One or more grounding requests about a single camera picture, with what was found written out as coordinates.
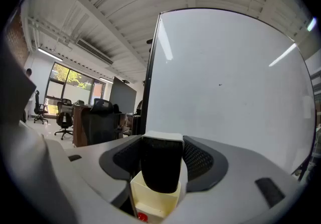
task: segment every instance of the tree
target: tree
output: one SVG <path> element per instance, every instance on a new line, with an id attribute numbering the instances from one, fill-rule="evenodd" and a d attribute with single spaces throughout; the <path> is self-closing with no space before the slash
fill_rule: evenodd
<path id="1" fill-rule="evenodd" d="M 53 67 L 53 70 L 56 71 L 54 74 L 54 78 L 65 82 L 67 79 L 67 83 L 83 88 L 85 90 L 90 90 L 90 84 L 80 82 L 79 80 L 82 78 L 82 75 L 76 71 L 70 70 L 62 65 L 56 64 Z"/>

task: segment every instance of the ceiling light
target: ceiling light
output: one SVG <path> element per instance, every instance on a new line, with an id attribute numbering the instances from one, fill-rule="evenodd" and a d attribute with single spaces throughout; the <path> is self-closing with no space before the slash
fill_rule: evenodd
<path id="1" fill-rule="evenodd" d="M 101 79 L 102 81 L 109 82 L 109 83 L 113 84 L 113 82 L 111 82 L 111 81 L 109 81 L 109 80 L 107 80 L 107 79 L 104 79 L 104 78 L 102 78 L 102 77 L 100 77 L 99 79 Z"/>
<path id="2" fill-rule="evenodd" d="M 316 18 L 313 18 L 313 19 L 311 20 L 309 26 L 307 27 L 307 30 L 308 30 L 308 31 L 311 31 L 311 30 L 314 28 L 315 25 L 316 25 Z"/>
<path id="3" fill-rule="evenodd" d="M 291 45 L 284 53 L 282 53 L 275 61 L 273 61 L 269 67 L 272 67 L 274 64 L 276 64 L 279 60 L 283 59 L 287 54 L 289 54 L 294 48 L 296 47 L 296 44 L 294 43 Z"/>
<path id="4" fill-rule="evenodd" d="M 58 61 L 62 61 L 62 59 L 56 57 L 55 55 L 52 55 L 51 53 L 46 52 L 45 50 L 43 50 L 43 49 L 41 49 L 41 48 L 38 48 L 38 51 L 39 51 L 39 52 L 42 52 L 42 53 L 44 53 L 44 54 L 47 54 L 48 56 L 50 56 L 50 57 L 52 57 L 52 58 L 54 58 L 54 59 L 56 59 L 56 60 L 58 60 Z"/>

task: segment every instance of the wooden desk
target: wooden desk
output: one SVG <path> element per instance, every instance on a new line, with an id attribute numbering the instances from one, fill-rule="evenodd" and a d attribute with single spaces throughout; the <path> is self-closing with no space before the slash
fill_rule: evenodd
<path id="1" fill-rule="evenodd" d="M 90 110 L 91 105 L 74 105 L 74 138 L 73 144 L 76 147 L 87 146 L 87 137 L 82 126 L 81 113 L 84 110 Z M 115 115 L 115 139 L 122 138 L 122 128 L 125 126 L 126 114 L 116 114 Z"/>
<path id="2" fill-rule="evenodd" d="M 87 138 L 81 123 L 81 112 L 83 110 L 90 110 L 88 105 L 74 105 L 74 139 L 73 144 L 76 147 L 87 146 Z"/>

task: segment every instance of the chair base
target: chair base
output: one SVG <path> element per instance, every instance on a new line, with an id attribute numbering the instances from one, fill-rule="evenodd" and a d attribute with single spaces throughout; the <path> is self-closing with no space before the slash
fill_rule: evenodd
<path id="1" fill-rule="evenodd" d="M 65 134 L 70 134 L 70 135 L 73 136 L 73 130 L 67 130 L 67 128 L 65 128 L 64 130 L 55 132 L 55 135 L 56 135 L 57 133 L 63 133 L 62 136 L 61 136 L 61 140 L 64 140 L 64 135 L 65 135 Z"/>
<path id="2" fill-rule="evenodd" d="M 35 117 L 34 123 L 36 123 L 36 121 L 42 121 L 42 125 L 44 124 L 44 121 L 46 121 L 48 123 L 48 120 L 45 119 L 42 115 L 38 115 L 37 117 Z"/>

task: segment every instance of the fluorescent light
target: fluorescent light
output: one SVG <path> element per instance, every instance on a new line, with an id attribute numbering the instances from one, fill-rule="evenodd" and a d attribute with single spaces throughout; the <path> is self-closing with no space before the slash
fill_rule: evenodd
<path id="1" fill-rule="evenodd" d="M 171 50 L 171 45 L 170 45 L 169 38 L 167 37 L 167 33 L 162 20 L 160 21 L 160 25 L 159 25 L 158 39 L 159 39 L 160 45 L 163 48 L 166 59 L 168 59 L 169 61 L 172 60 L 173 54 Z"/>
<path id="2" fill-rule="evenodd" d="M 39 51 L 39 52 L 42 52 L 42 53 L 44 53 L 44 54 L 47 54 L 48 56 L 50 56 L 50 57 L 52 57 L 52 58 L 55 58 L 55 59 L 58 60 L 58 61 L 62 61 L 62 59 L 56 57 L 55 55 L 52 55 L 51 53 L 46 52 L 45 50 L 42 50 L 41 48 L 38 48 L 38 51 Z"/>
<path id="3" fill-rule="evenodd" d="M 313 19 L 311 20 L 309 26 L 307 27 L 307 30 L 308 30 L 308 31 L 311 31 L 311 30 L 314 28 L 315 25 L 316 25 L 316 18 L 313 18 Z"/>
<path id="4" fill-rule="evenodd" d="M 296 47 L 296 44 L 294 43 L 291 45 L 284 53 L 282 53 L 275 61 L 273 61 L 269 67 L 272 67 L 274 64 L 276 64 L 279 60 L 283 59 L 287 54 L 289 54 L 294 48 Z"/>
<path id="5" fill-rule="evenodd" d="M 102 81 L 109 82 L 109 83 L 112 83 L 112 84 L 113 84 L 113 82 L 111 82 L 111 81 L 109 81 L 109 80 L 107 80 L 107 79 L 104 79 L 104 78 L 102 78 L 102 77 L 100 77 L 99 79 L 101 79 Z"/>

